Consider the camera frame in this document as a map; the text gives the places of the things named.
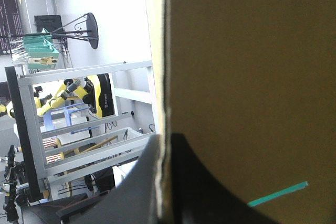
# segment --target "black curved object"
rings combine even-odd
[[[97,49],[99,42],[99,34],[98,34],[98,25],[96,22],[96,18],[93,13],[87,13],[86,16],[86,30],[88,30],[88,37],[97,38],[97,39],[89,39],[89,43],[93,49]]]
[[[172,200],[174,223],[276,222],[248,207],[225,189],[198,160],[182,134],[171,137]],[[156,214],[154,180],[159,138],[151,137],[142,156],[125,181],[75,223],[153,224],[168,223]]]

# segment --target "black panel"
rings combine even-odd
[[[17,0],[0,0],[0,36],[22,34],[21,18]],[[9,55],[9,39],[0,38],[0,55]]]
[[[39,15],[34,16],[36,31],[38,33],[42,32],[42,29],[45,28],[49,32],[56,30],[57,28],[62,26],[62,20],[60,15]],[[63,29],[59,29],[57,31],[58,34],[64,34]],[[60,38],[58,35],[52,36],[54,39]]]
[[[98,74],[100,83],[99,104],[105,116],[114,115],[113,98],[111,91],[111,82],[108,73]]]
[[[6,67],[5,70],[6,70],[10,98],[14,108],[17,131],[19,134],[20,144],[22,147],[22,153],[25,162],[25,171],[28,178],[29,191],[31,196],[30,201],[37,201],[39,199],[42,199],[42,194],[40,193],[38,186],[33,153],[30,146],[28,129],[23,111],[23,105],[21,102],[19,86],[17,83],[15,67]]]

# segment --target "white wall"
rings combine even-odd
[[[0,55],[0,82],[7,81],[5,67],[13,66],[10,55]]]
[[[87,42],[69,40],[75,67],[151,60],[145,0],[56,0],[56,5],[63,24],[87,12],[92,12],[97,20],[98,49],[92,49]],[[117,83],[121,88],[149,90],[145,69],[118,73]],[[153,123],[151,106],[127,101],[122,105],[135,111],[130,126],[140,126],[148,132],[148,124]]]
[[[20,14],[25,33],[35,33],[35,15],[52,15],[56,10],[53,7],[53,0],[22,0]]]

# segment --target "metal frame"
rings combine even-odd
[[[127,71],[138,68],[147,69],[147,77],[149,82],[149,92],[142,92],[137,90],[126,90],[119,89],[115,86],[115,72]],[[113,95],[113,103],[115,108],[115,115],[108,116],[105,118],[92,120],[86,123],[76,124],[69,127],[64,127],[61,129],[56,129],[52,131],[47,131],[41,133],[39,118],[36,113],[36,107],[33,97],[33,87],[34,84],[40,84],[45,82],[64,80],[69,78],[80,78],[84,76],[89,76],[92,74],[102,74],[109,73],[111,81],[111,90]],[[131,158],[137,157],[141,154],[142,149],[144,149],[150,134],[142,135],[130,138],[125,141],[120,141],[115,144],[107,145],[99,149],[89,151],[87,153],[75,155],[66,158],[61,161],[57,161],[52,164],[46,163],[46,155],[54,155],[60,152],[65,152],[72,150],[74,148],[81,147],[88,143],[100,142],[106,138],[112,136],[122,136],[126,130],[121,129],[114,132],[109,132],[107,134],[102,134],[92,138],[83,139],[72,144],[61,146],[52,150],[45,150],[43,147],[42,139],[56,136],[57,134],[64,134],[75,130],[85,129],[87,127],[98,126],[112,120],[122,120],[131,117],[130,112],[123,112],[120,108],[119,97],[130,99],[133,101],[140,101],[152,104],[153,118],[155,123],[155,128],[159,129],[158,126],[158,114],[156,107],[156,95],[155,95],[155,85],[154,85],[154,75],[152,69],[151,61],[142,62],[131,62],[131,63],[118,63],[118,64],[105,64],[92,67],[84,67],[78,69],[61,69],[61,70],[51,70],[46,72],[40,72],[37,74],[28,74],[25,76],[19,76],[17,79],[19,92],[21,96],[21,101],[24,110],[24,117],[27,125],[27,131],[29,136],[29,141],[31,145],[31,152],[34,158],[34,164],[36,169],[36,176],[39,183],[40,192],[51,189],[51,194],[53,199],[58,198],[57,190],[52,189],[55,185],[59,185],[64,182],[71,181],[73,179],[82,177],[84,175],[93,173],[95,171],[101,170],[103,168],[118,164],[120,162],[129,160]],[[81,168],[75,172],[66,172],[64,175],[60,176],[60,173],[69,171],[71,169],[84,167],[89,163],[99,162],[93,165],[89,165],[85,168]]]

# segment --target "black stand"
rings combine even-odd
[[[86,20],[76,23],[74,26],[74,29],[75,29],[74,31],[63,31],[64,27],[80,20],[81,18],[86,18]],[[82,30],[82,28],[78,26],[79,24],[84,23],[84,22],[86,23],[86,30]],[[56,30],[50,33],[15,34],[15,35],[10,35],[10,36],[0,36],[0,38],[9,39],[9,38],[18,38],[18,37],[24,37],[24,36],[28,37],[28,36],[37,36],[37,35],[56,35],[57,37],[61,37],[61,38],[83,40],[83,41],[89,42],[93,49],[97,49],[98,42],[99,42],[98,26],[97,26],[96,18],[94,17],[93,13],[85,13],[79,18],[74,19],[73,21],[65,24],[64,26],[57,28]]]

